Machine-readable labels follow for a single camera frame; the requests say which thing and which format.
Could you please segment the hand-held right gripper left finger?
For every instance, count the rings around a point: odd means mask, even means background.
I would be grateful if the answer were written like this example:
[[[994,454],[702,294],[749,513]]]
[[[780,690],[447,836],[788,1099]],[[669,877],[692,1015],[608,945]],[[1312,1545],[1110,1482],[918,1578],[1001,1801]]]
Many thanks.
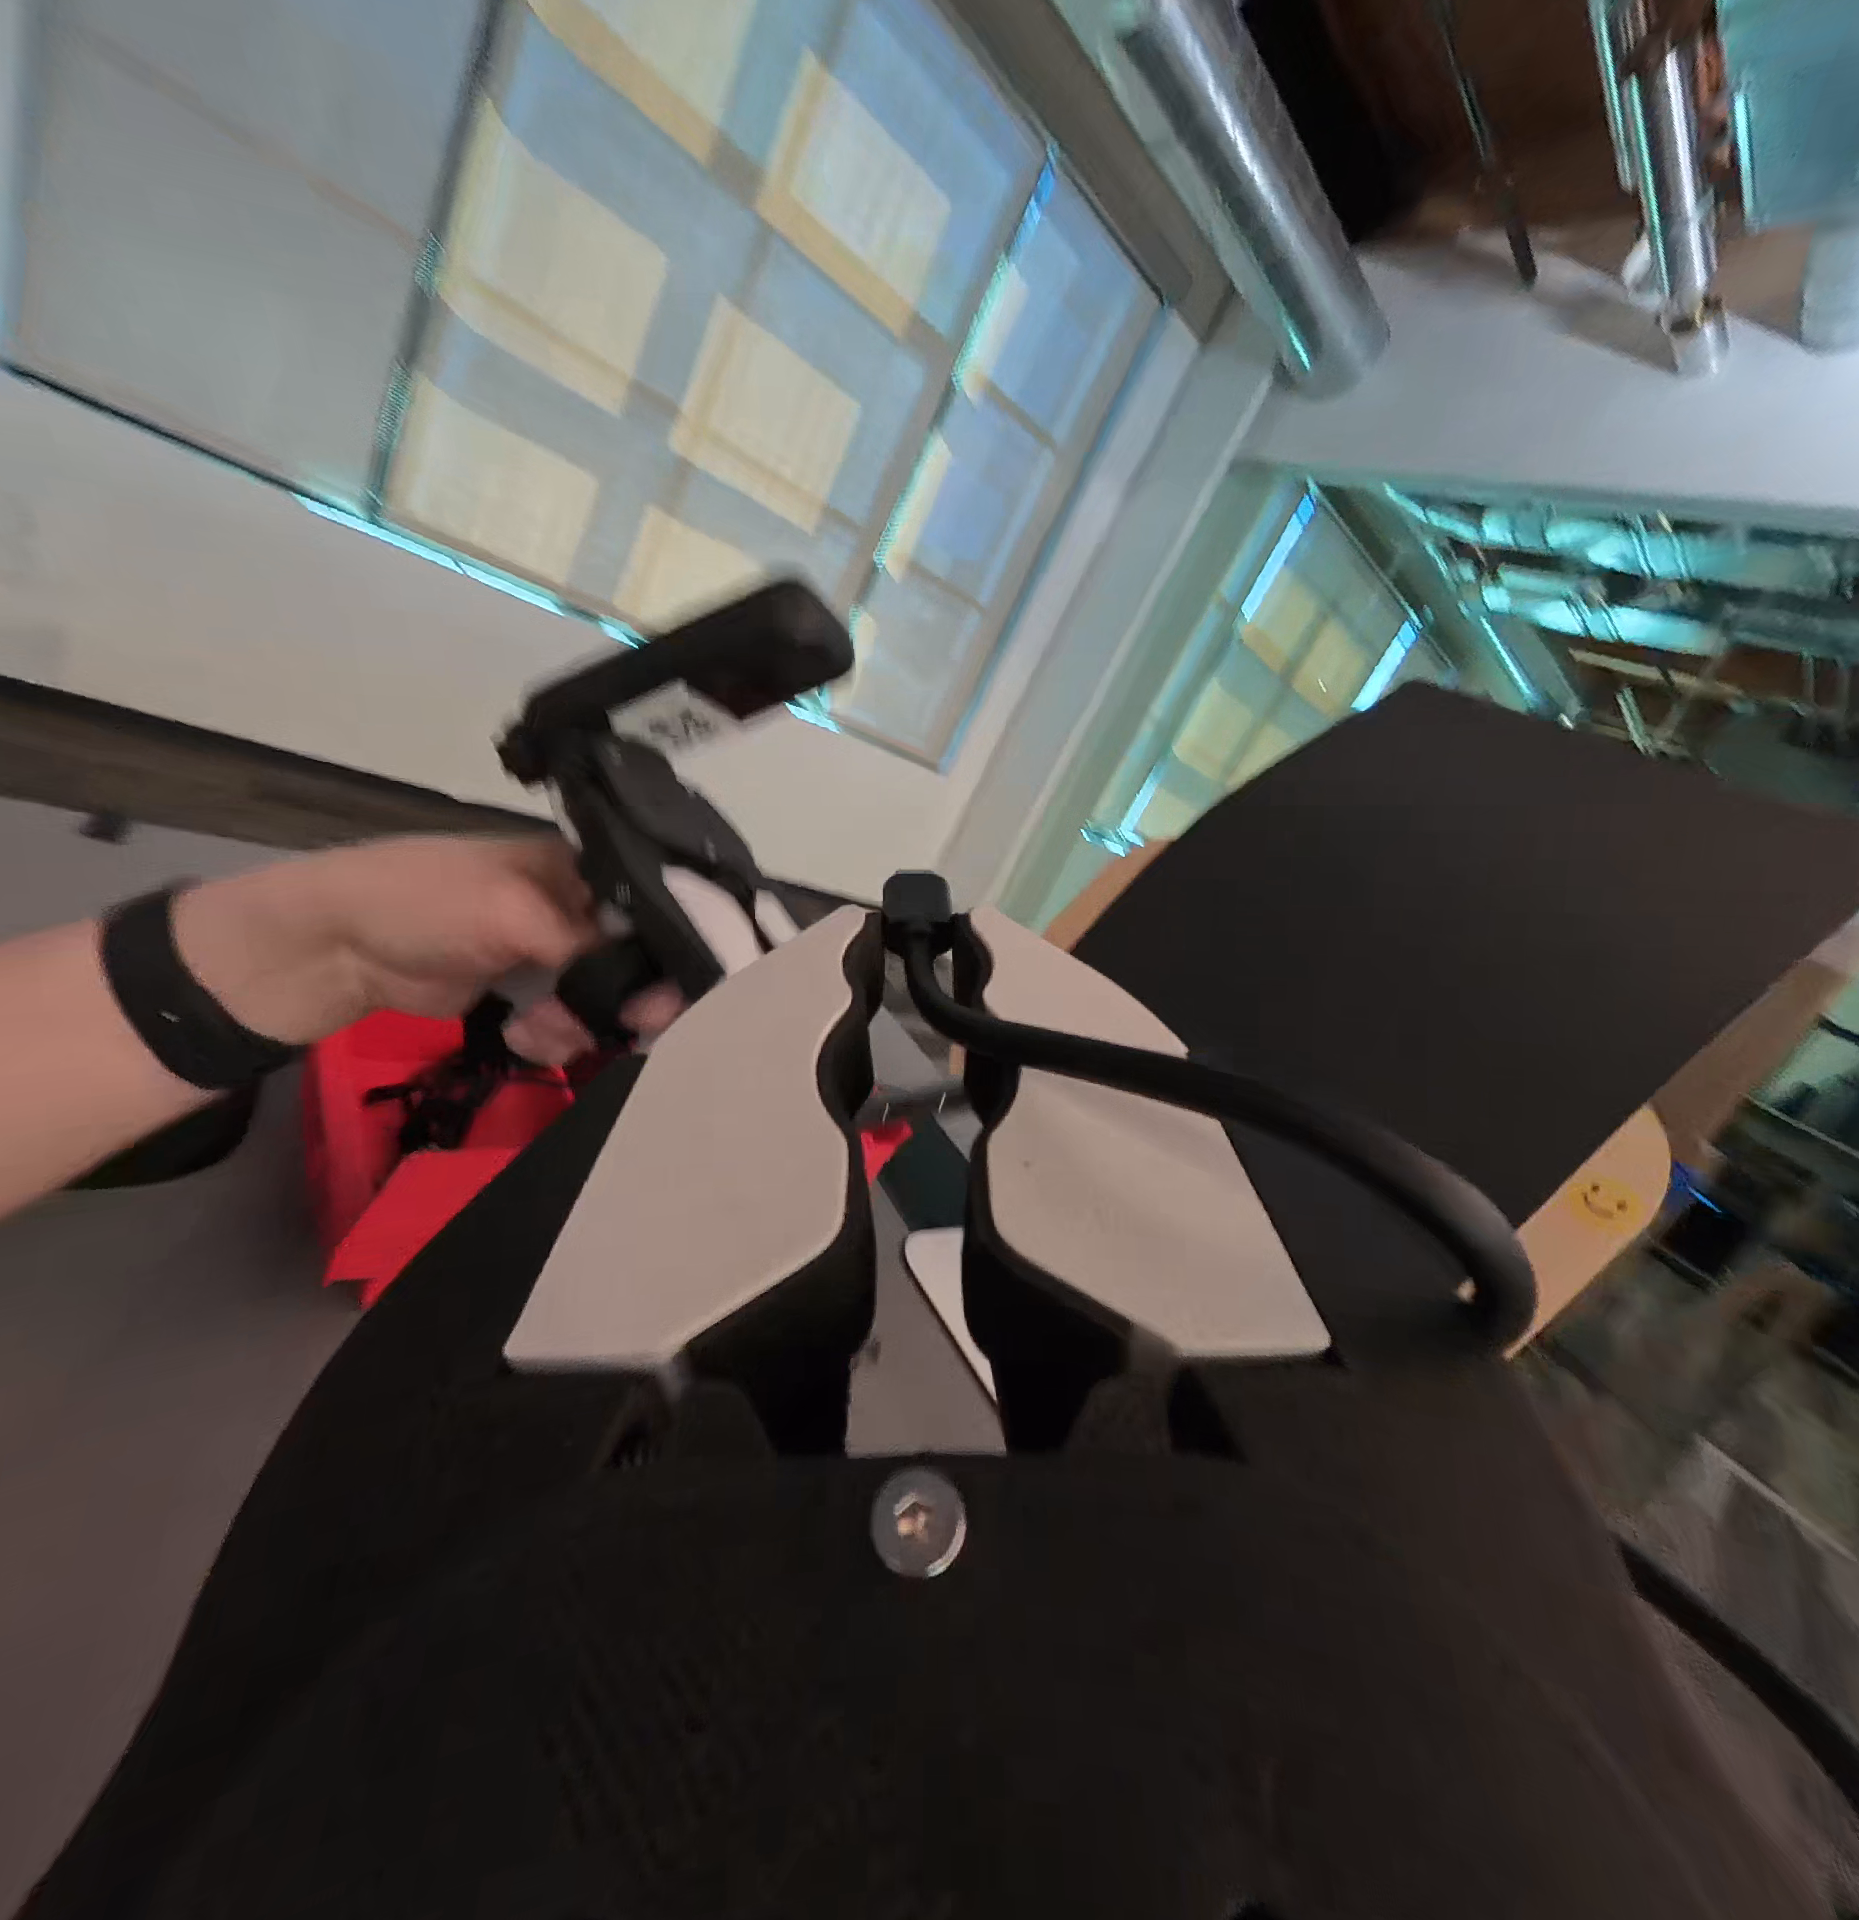
[[[859,1113],[882,931],[841,908],[653,1047],[504,1342],[515,1374],[742,1392],[777,1452],[845,1452],[873,1316]]]

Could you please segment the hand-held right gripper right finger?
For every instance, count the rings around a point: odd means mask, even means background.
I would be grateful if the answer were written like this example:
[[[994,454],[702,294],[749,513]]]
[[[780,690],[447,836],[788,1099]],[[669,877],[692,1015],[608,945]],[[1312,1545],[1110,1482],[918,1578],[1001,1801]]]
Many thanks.
[[[970,1162],[965,1319],[1016,1450],[1055,1450],[1110,1376],[1328,1357],[1226,1129],[1139,1096],[1011,1068]]]

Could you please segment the red plastic bin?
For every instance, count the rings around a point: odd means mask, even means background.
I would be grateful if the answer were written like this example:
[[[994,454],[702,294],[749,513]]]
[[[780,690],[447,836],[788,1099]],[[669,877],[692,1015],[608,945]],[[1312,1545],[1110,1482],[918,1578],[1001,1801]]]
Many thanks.
[[[383,1014],[320,1043],[305,1068],[322,1278],[363,1305],[576,1101],[568,1068],[502,1068],[464,1087],[463,1040],[452,1022]],[[895,1097],[873,1106],[856,1121],[869,1184],[911,1134]]]

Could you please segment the person's left hand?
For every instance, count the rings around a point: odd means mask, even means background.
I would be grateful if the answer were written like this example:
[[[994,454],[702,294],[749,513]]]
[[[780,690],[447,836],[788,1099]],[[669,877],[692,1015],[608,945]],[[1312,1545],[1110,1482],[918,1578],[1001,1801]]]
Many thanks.
[[[172,908],[183,967],[248,1032],[310,1047],[372,1014],[461,1019],[602,935],[557,834],[410,836],[216,879]]]

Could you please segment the black felt desk divider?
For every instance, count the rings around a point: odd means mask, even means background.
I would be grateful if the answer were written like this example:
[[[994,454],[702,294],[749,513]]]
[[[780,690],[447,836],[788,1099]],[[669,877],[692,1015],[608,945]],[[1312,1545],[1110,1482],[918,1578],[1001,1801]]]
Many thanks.
[[[1075,950],[976,908],[966,1012],[1216,1119],[1330,1332],[1175,1374],[1511,1383],[1515,1230],[1859,915],[1859,819],[1411,686],[1152,856]]]

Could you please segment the large window with blinds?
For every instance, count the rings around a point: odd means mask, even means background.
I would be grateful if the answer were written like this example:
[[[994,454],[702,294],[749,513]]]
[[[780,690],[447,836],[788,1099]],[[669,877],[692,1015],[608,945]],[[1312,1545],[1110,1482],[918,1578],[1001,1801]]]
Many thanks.
[[[5,356],[943,763],[1161,314],[941,5],[28,5]]]

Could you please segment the black wristband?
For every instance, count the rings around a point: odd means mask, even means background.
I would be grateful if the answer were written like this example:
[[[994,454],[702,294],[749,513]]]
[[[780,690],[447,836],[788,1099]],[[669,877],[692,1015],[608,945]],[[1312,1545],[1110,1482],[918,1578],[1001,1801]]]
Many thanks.
[[[192,883],[170,883],[111,908],[98,928],[103,985],[154,1063],[188,1089],[228,1096],[299,1065],[300,1047],[235,1019],[188,967],[177,945],[177,903]]]

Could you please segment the black mesh pad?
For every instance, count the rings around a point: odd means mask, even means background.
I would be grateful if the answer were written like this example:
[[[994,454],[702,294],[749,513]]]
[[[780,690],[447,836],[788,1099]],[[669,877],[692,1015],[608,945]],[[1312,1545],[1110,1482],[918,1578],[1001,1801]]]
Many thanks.
[[[254,1089],[216,1096],[63,1184],[63,1193],[158,1187],[216,1169],[250,1133]]]

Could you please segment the narrow window with blinds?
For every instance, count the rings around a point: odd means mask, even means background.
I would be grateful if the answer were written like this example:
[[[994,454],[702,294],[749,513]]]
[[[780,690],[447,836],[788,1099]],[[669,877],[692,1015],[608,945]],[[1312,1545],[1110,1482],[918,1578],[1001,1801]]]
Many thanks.
[[[1453,689],[1439,617],[1315,482],[1276,493],[1224,563],[1194,565],[1172,653],[1078,841],[1125,859],[1400,683]]]

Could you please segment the silver pipe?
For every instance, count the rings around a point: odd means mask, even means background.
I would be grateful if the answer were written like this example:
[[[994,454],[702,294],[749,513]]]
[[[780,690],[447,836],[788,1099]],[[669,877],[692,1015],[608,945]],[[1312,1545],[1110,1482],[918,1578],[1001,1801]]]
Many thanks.
[[[1703,122],[1705,6],[1591,2],[1616,173],[1637,235],[1616,273],[1655,317],[1677,376],[1705,376],[1729,352],[1718,297],[1718,206]]]

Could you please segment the silver spiral duct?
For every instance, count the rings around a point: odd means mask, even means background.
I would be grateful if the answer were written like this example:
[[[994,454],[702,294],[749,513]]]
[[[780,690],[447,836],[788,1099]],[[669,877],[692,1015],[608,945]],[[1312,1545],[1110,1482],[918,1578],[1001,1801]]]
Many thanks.
[[[1355,390],[1390,328],[1230,5],[1115,5],[1110,88],[1305,398]]]

